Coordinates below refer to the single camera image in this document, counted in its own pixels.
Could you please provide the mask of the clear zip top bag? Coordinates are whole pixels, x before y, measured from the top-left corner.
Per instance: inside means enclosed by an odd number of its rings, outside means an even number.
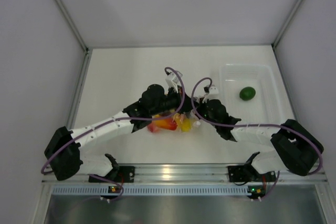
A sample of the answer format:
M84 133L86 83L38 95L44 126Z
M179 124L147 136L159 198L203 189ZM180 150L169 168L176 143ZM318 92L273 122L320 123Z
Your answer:
M186 133L200 125L201 121L192 112L179 112L166 119L152 121L146 128L151 133L158 133L162 130Z

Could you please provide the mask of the yellow fake corn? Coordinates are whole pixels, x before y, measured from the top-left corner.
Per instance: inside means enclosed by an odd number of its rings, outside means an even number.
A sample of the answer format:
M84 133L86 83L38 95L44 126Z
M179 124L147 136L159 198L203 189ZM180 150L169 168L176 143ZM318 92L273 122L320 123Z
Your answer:
M189 132L192 129L191 120L185 114L177 113L173 116L173 119L181 132Z

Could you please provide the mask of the green fake lime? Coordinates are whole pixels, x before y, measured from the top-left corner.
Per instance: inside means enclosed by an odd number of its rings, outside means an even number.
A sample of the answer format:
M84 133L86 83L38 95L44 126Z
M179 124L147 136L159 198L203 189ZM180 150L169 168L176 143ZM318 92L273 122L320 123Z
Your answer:
M243 101L250 101L256 95L256 90L253 87L244 87L239 92L239 98Z

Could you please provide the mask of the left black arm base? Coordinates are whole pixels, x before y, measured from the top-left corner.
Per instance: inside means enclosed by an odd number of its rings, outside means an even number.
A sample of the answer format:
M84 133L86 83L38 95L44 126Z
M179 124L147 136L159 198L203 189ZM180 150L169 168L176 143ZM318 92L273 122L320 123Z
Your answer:
M133 183L135 167L129 165L106 165L103 168L96 169L90 174L103 177L116 183Z

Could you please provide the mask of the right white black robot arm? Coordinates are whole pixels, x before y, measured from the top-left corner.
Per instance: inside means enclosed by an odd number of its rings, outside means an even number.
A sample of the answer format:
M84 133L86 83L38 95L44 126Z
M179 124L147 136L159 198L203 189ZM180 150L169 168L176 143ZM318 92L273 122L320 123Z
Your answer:
M193 101L192 106L196 115L213 126L221 138L268 147L264 152L255 151L245 161L245 174L250 180L282 170L308 176L322 168L324 147L296 120L288 119L281 125L240 124L240 119L230 116L218 99L202 98Z

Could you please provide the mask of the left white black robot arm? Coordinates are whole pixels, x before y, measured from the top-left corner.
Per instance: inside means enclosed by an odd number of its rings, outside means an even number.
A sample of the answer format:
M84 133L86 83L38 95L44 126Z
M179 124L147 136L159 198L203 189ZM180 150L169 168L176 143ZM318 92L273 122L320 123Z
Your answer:
M191 109L191 98L181 86L165 91L161 85L152 84L138 101L106 120L79 129L58 128L44 151L47 164L58 181L84 174L112 182L120 172L116 159L110 154L92 156L86 152L97 144L147 127L158 115L188 113Z

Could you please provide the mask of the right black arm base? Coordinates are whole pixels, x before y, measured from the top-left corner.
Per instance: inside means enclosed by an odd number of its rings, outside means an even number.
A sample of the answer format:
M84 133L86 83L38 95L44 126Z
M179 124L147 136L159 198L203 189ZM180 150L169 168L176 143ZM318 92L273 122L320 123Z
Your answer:
M228 166L229 181L232 183L255 182L260 174L251 165Z

